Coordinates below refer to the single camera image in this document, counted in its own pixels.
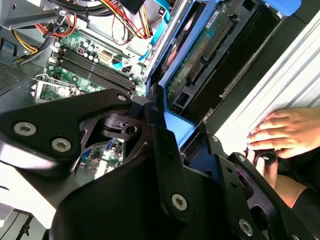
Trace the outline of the person's left hand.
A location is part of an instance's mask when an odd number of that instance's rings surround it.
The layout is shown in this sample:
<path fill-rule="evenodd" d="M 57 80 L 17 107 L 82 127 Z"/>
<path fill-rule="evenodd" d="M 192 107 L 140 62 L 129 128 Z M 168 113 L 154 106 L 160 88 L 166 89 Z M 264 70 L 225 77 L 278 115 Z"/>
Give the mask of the person's left hand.
<path fill-rule="evenodd" d="M 271 113 L 246 139 L 250 150 L 275 150 L 288 159 L 320 146 L 320 110 L 288 108 Z"/>

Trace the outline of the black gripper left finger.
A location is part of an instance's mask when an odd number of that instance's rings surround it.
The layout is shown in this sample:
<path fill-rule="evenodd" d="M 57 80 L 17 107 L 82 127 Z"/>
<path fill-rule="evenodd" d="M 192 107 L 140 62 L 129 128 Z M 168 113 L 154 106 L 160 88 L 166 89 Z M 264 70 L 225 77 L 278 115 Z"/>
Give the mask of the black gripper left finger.
<path fill-rule="evenodd" d="M 188 223 L 190 191 L 179 148 L 195 126 L 170 112 L 163 92 L 144 104 L 117 89 L 7 111 L 0 116 L 0 160 L 49 178 L 73 172 L 87 150 L 124 140 L 124 169 L 147 161 L 152 208 L 160 219 Z"/>

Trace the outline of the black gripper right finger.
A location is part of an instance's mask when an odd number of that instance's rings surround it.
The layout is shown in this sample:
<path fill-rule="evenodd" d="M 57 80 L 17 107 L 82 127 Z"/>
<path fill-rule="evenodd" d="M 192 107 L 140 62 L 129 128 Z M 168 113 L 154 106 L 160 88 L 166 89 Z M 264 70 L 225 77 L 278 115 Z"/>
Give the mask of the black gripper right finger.
<path fill-rule="evenodd" d="M 274 189 L 241 153 L 225 154 L 219 139 L 199 127 L 203 155 L 198 157 L 198 169 L 209 174 L 208 180 L 218 190 L 208 188 L 206 207 L 210 217 L 217 217 L 218 228 L 225 240 L 313 240 L 315 237 Z"/>

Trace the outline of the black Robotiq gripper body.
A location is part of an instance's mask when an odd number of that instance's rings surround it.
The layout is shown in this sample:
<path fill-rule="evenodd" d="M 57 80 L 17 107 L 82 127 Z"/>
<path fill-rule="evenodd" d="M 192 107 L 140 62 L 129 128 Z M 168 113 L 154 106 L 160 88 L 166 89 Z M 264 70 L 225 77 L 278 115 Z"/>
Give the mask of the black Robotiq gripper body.
<path fill-rule="evenodd" d="M 232 240 L 212 155 L 184 168 L 194 215 L 190 223 L 160 217 L 150 164 L 122 166 L 70 193 L 55 213 L 51 240 Z"/>

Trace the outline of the person's right hand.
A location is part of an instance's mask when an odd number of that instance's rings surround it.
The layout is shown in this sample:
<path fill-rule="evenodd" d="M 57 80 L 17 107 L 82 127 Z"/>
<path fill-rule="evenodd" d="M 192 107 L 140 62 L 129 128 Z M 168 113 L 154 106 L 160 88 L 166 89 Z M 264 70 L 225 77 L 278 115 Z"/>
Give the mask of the person's right hand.
<path fill-rule="evenodd" d="M 262 177 L 268 182 L 268 184 L 274 188 L 276 186 L 278 176 L 278 161 L 273 164 L 266 165 L 267 159 L 265 157 L 256 157 L 256 153 L 253 150 L 246 150 L 244 155 L 249 162 L 255 167 L 255 169 L 262 175 Z"/>

